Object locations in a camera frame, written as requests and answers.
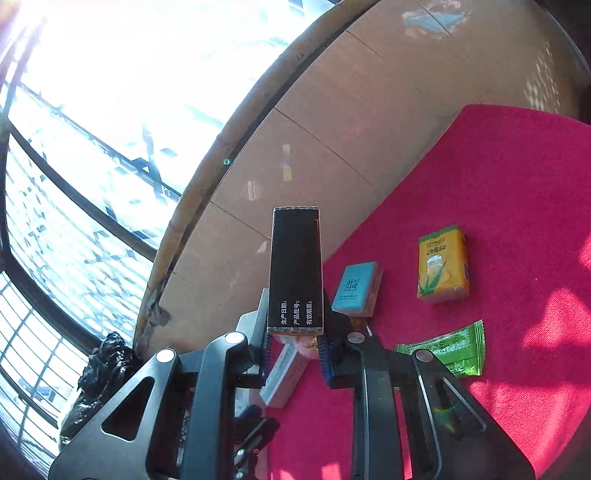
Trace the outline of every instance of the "silver screw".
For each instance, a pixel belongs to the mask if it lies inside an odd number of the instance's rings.
[[[365,341],[365,335],[361,332],[351,332],[347,335],[347,340],[351,343],[363,343]]]
[[[417,350],[417,353],[415,353],[417,360],[427,364],[429,363],[431,360],[433,360],[433,354],[429,351],[429,350],[425,350],[425,349],[421,349],[421,350]]]

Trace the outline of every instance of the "cardboard box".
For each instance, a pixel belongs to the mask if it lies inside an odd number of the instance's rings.
[[[318,207],[273,211],[267,331],[316,336],[324,326]]]
[[[283,408],[291,397],[308,365],[308,358],[299,353],[295,343],[283,346],[260,395],[268,407]]]
[[[336,292],[333,311],[350,317],[371,317],[381,281],[382,270],[376,262],[349,265]]]

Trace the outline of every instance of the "red tablecloth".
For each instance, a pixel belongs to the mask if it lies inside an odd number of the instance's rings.
[[[452,224],[466,234],[472,291],[429,306],[416,299],[417,240]],[[484,375],[465,382],[541,475],[591,403],[591,127],[467,106],[328,260],[331,298],[346,265],[374,260],[385,271],[373,327],[386,347],[484,320]],[[317,362],[271,414],[273,480],[349,478],[352,394],[328,390]]]

